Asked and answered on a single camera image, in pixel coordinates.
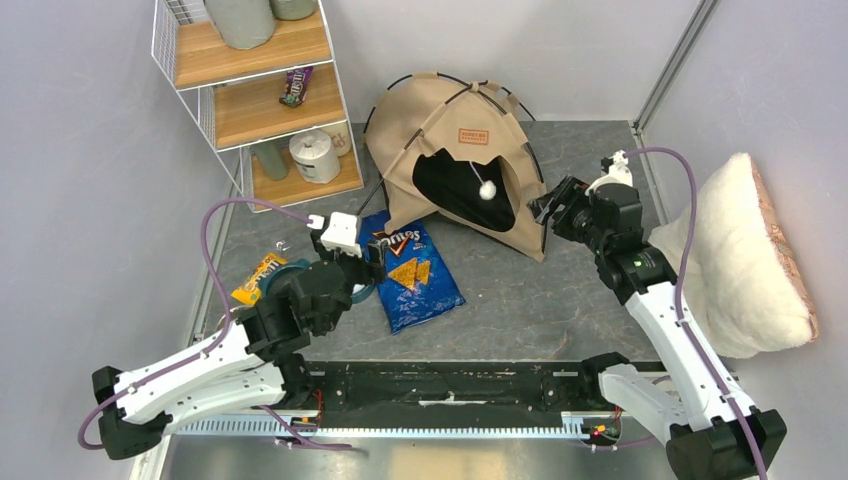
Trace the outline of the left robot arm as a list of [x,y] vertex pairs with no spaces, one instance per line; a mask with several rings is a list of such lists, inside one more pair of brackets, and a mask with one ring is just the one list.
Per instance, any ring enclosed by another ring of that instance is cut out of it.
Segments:
[[209,338],[131,371],[112,366],[92,374],[99,444],[80,445],[111,460],[135,457],[200,419],[232,410],[307,405],[314,383],[300,355],[312,338],[335,330],[354,303],[356,285],[386,278],[387,243],[372,239],[359,253],[315,243],[320,260],[271,287],[253,306],[225,317]]

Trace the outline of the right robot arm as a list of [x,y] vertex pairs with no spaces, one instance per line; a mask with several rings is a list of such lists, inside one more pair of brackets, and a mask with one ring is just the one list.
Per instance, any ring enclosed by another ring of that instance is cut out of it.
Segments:
[[787,426],[776,410],[755,404],[708,344],[680,273],[643,238],[638,191],[568,176],[528,207],[536,223],[593,253],[599,278],[646,333],[677,391],[671,396],[608,353],[583,361],[579,400],[628,412],[664,446],[679,479],[766,478]]

